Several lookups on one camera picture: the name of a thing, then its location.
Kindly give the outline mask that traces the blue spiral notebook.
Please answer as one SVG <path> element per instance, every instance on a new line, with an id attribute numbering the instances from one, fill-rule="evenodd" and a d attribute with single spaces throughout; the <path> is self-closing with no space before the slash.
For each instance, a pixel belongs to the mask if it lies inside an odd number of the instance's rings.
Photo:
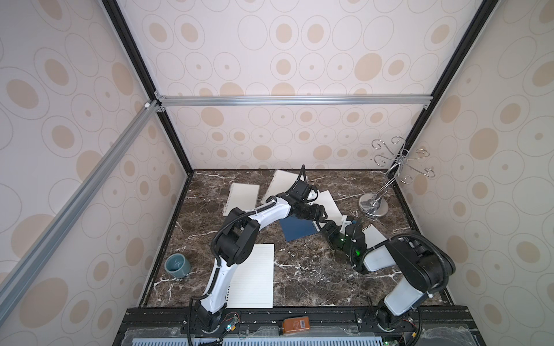
<path id="1" fill-rule="evenodd" d="M 328 190 L 319 193 L 317 199 L 305 206 L 294 208 L 290 216 L 280 220 L 285 240 L 292 242 L 319 232 L 327 221 L 341 227 L 346 220 Z"/>

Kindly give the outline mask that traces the large lined spiral notebook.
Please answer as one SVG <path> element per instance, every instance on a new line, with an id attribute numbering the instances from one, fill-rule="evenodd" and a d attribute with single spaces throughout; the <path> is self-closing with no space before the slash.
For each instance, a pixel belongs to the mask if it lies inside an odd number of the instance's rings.
<path id="1" fill-rule="evenodd" d="M 284 193 L 297 181 L 298 174 L 286 172 L 284 170 L 276 170 L 268 190 L 261 199 L 261 203 L 265 204 L 266 200 L 271 196 L 277 196 L 279 193 Z"/>

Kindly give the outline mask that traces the small grid spiral notebook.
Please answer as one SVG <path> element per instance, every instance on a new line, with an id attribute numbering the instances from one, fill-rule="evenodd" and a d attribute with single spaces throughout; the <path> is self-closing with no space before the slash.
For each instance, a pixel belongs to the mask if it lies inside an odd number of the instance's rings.
<path id="1" fill-rule="evenodd" d="M 223 216 L 228 216 L 232 209 L 252 210 L 256 206 L 260 186 L 232 183 Z"/>

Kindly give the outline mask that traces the torn small lined page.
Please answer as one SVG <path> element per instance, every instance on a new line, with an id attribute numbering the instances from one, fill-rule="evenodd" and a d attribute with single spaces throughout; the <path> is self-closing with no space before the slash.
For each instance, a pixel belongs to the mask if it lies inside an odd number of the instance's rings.
<path id="1" fill-rule="evenodd" d="M 362 233 L 365 236 L 366 248 L 369 249 L 387 240 L 387 238 L 373 225 L 362 229 Z"/>

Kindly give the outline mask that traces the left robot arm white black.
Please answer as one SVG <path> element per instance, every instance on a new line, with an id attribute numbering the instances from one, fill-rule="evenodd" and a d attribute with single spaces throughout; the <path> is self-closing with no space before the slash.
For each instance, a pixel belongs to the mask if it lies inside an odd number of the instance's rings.
<path id="1" fill-rule="evenodd" d="M 307 221 L 327 219 L 325 207 L 315 202 L 318 195 L 316 186 L 299 178 L 287 191 L 269 197 L 262 206 L 229 212 L 210 243 L 214 266 L 206 290 L 190 299 L 190 317 L 197 318 L 203 330 L 212 332 L 218 328 L 232 276 L 251 255 L 262 229 L 289 216 Z"/>

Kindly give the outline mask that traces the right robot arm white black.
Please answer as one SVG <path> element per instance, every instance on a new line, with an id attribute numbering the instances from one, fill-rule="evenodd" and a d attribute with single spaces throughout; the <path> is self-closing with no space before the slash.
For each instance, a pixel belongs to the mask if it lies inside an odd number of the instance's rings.
<path id="1" fill-rule="evenodd" d="M 386 332 L 397 328 L 411 309 L 445 289 L 456 271 L 453 259 L 418 232 L 386 239 L 374 226 L 363 228 L 359 221 L 338 226 L 327 220 L 316 225 L 356 272 L 366 275 L 394 266 L 401 271 L 403 278 L 379 301 L 375 312 L 379 328 Z"/>

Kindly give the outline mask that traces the torn lined paper page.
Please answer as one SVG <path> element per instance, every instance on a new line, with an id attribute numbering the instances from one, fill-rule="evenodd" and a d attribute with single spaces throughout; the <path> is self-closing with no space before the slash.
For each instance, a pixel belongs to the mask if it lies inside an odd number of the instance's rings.
<path id="1" fill-rule="evenodd" d="M 228 309 L 274 306 L 274 244 L 255 245 L 237 267 L 227 294 Z"/>

